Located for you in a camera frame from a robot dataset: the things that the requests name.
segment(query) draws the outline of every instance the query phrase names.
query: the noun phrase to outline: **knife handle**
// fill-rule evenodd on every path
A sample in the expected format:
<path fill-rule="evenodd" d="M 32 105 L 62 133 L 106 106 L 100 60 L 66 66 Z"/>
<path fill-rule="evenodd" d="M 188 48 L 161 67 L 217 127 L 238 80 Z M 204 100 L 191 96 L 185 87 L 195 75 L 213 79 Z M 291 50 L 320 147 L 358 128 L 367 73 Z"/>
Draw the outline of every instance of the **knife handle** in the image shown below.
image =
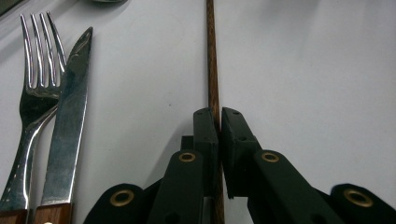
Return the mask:
<path fill-rule="evenodd" d="M 0 212 L 0 224 L 25 224 L 26 218 L 26 209 Z"/>
<path fill-rule="evenodd" d="M 72 221 L 72 204 L 59 203 L 43 205 L 35 210 L 34 224 L 70 224 Z"/>

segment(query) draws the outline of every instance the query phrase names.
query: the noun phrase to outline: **metal rivet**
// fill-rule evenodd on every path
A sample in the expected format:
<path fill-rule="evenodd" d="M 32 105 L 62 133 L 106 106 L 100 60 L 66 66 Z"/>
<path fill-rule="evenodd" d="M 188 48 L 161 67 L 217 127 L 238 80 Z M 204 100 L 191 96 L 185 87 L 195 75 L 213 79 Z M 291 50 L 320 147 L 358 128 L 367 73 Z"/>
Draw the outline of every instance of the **metal rivet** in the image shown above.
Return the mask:
<path fill-rule="evenodd" d="M 178 159 L 184 162 L 195 161 L 195 154 L 190 152 L 181 153 L 180 156 L 178 156 Z"/>
<path fill-rule="evenodd" d="M 373 200 L 369 196 L 355 189 L 344 190 L 344 196 L 348 201 L 361 207 L 371 207 L 374 204 Z"/>
<path fill-rule="evenodd" d="M 279 157 L 271 152 L 264 152 L 262 153 L 262 159 L 269 162 L 277 162 L 279 161 Z"/>
<path fill-rule="evenodd" d="M 125 194 L 127 196 L 126 199 L 123 199 L 123 200 L 118 199 L 117 197 L 120 196 L 121 194 Z M 134 192 L 133 191 L 131 191 L 129 189 L 122 189 L 122 190 L 119 190 L 119 191 L 115 192 L 111 196 L 110 203 L 113 206 L 121 207 L 121 206 L 124 206 L 124 205 L 130 203 L 133 199 L 134 199 Z"/>

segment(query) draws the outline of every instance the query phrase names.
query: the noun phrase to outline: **knife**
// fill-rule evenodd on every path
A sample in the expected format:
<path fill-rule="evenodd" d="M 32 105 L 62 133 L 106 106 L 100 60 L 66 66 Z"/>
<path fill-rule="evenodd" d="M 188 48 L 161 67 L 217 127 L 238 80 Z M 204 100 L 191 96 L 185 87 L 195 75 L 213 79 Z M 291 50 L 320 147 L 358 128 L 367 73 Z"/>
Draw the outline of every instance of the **knife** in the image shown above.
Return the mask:
<path fill-rule="evenodd" d="M 41 205 L 35 224 L 71 223 L 73 186 L 87 104 L 87 77 L 92 44 L 90 27 L 73 47 L 62 77 L 55 127 Z"/>

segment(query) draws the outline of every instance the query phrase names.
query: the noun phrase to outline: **wooden stick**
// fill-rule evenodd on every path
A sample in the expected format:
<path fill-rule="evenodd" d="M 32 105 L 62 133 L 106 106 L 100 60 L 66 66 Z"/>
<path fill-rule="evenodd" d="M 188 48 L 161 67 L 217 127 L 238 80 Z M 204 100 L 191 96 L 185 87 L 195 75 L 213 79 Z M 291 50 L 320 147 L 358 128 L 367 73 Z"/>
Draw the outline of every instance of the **wooden stick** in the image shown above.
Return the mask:
<path fill-rule="evenodd" d="M 215 33 L 215 10 L 213 0 L 206 0 L 206 26 L 207 26 L 207 67 L 208 67 L 208 100 L 212 109 L 215 127 L 220 132 L 219 113 L 219 85 L 218 85 L 218 65 L 216 59 L 216 33 Z M 214 211 L 211 215 L 211 223 L 224 224 L 224 197 L 222 186 L 222 166 L 218 160 L 218 184 L 215 188 L 213 200 Z"/>

